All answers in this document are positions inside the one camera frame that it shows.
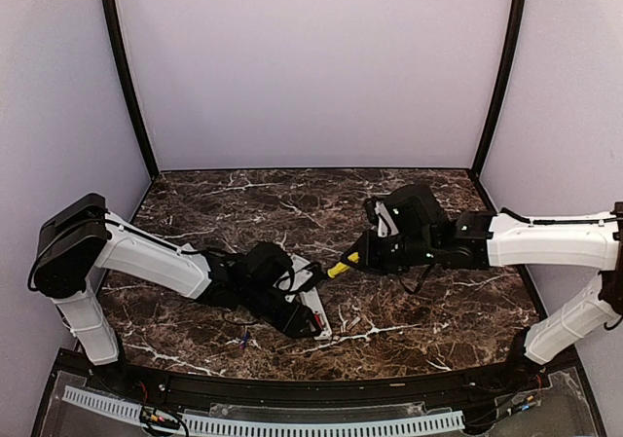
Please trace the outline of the yellow handled screwdriver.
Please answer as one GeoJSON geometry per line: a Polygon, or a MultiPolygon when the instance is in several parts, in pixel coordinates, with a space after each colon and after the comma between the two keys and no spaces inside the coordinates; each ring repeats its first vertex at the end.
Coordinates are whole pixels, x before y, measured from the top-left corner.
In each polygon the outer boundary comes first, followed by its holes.
{"type": "Polygon", "coordinates": [[[350,269],[353,269],[359,263],[359,255],[357,253],[353,253],[347,257],[346,262],[338,262],[332,268],[327,269],[323,275],[323,279],[335,279],[337,276],[346,273],[350,269]]]}

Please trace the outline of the small white remote control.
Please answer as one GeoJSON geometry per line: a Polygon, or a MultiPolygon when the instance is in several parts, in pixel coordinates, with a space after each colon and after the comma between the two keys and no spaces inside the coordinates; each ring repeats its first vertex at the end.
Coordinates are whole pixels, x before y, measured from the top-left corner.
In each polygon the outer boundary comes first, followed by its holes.
{"type": "Polygon", "coordinates": [[[310,308],[313,312],[313,314],[318,313],[323,321],[323,333],[320,336],[315,336],[314,338],[317,341],[328,341],[331,340],[333,337],[333,332],[328,320],[328,317],[326,315],[324,306],[322,305],[320,296],[317,292],[316,288],[312,288],[310,291],[307,292],[301,292],[299,294],[299,298],[302,302],[303,305],[305,305],[306,307],[310,308]]]}

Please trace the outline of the gold AAA battery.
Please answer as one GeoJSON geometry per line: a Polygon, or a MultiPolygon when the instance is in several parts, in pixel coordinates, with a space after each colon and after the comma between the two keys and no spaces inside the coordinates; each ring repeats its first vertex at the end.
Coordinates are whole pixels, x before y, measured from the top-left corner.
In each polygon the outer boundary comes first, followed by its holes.
{"type": "Polygon", "coordinates": [[[354,319],[352,319],[345,327],[345,330],[350,330],[351,328],[353,328],[354,326],[356,326],[359,322],[361,321],[361,317],[360,316],[356,316],[354,319]]]}

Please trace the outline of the large white remote control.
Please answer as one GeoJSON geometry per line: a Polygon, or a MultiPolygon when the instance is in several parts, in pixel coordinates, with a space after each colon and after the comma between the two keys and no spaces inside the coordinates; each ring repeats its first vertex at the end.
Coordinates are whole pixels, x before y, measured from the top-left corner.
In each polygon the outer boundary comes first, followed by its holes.
{"type": "Polygon", "coordinates": [[[294,273],[300,273],[301,271],[308,271],[310,269],[311,262],[299,255],[292,254],[291,260],[294,273]]]}

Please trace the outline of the white battery cover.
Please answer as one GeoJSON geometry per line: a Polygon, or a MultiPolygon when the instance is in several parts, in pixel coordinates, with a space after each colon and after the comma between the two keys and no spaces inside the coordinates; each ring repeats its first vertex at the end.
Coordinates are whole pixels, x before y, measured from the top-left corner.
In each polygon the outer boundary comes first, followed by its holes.
{"type": "Polygon", "coordinates": [[[180,247],[179,253],[183,255],[194,255],[197,254],[198,251],[191,244],[185,244],[180,247]]]}

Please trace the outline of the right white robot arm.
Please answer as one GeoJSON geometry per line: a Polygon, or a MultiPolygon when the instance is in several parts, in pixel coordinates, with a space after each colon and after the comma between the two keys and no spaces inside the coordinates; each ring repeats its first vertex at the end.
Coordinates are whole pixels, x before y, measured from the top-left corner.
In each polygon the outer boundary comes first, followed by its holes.
{"type": "Polygon", "coordinates": [[[596,270],[588,285],[544,320],[520,332],[496,382],[520,390],[534,367],[596,328],[622,319],[622,205],[597,214],[526,217],[508,208],[464,212],[451,219],[430,188],[403,186],[364,209],[371,229],[347,250],[330,277],[349,270],[400,275],[412,267],[487,270],[518,265],[561,265],[596,270]]]}

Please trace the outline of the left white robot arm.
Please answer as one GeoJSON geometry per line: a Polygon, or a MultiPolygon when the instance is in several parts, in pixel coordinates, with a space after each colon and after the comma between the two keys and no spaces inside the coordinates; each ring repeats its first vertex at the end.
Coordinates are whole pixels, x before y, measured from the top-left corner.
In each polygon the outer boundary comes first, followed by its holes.
{"type": "Polygon", "coordinates": [[[43,224],[27,287],[52,300],[98,375],[117,394],[137,386],[136,371],[93,293],[94,269],[125,273],[198,304],[245,308],[290,339],[332,331],[316,291],[322,267],[261,241],[245,253],[167,242],[109,211],[87,194],[43,224]]]}

